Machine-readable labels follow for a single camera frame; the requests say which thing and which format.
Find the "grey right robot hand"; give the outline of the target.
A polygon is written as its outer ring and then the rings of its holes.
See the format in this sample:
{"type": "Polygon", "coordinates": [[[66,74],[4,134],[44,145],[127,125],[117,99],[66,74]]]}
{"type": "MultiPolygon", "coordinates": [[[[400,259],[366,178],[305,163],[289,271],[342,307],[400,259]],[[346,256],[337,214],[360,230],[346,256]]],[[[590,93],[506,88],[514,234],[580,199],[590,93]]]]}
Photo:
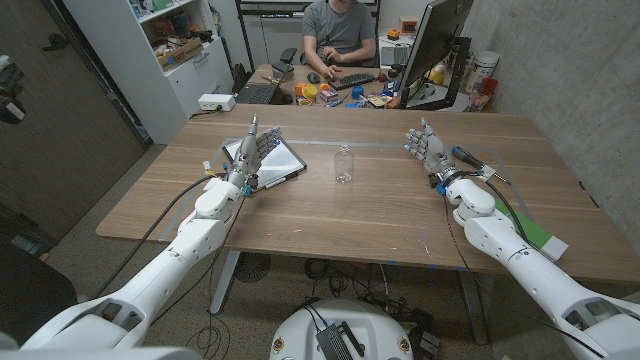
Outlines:
{"type": "Polygon", "coordinates": [[[428,171],[432,187],[446,190],[453,182],[464,177],[464,173],[447,155],[441,139],[434,133],[427,119],[421,119],[423,130],[411,128],[406,134],[408,142],[404,148],[418,158],[428,171]]]}

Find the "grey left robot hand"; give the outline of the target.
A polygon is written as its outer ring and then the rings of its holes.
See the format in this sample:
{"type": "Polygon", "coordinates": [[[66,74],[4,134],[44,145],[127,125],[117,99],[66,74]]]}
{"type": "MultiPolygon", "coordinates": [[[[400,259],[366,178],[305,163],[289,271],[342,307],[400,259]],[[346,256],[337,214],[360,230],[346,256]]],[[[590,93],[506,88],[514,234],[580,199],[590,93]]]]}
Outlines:
{"type": "Polygon", "coordinates": [[[257,188],[257,172],[261,162],[280,143],[281,134],[279,126],[258,133],[258,117],[253,116],[248,134],[236,150],[232,169],[227,176],[227,181],[238,187],[245,196],[257,188]]]}

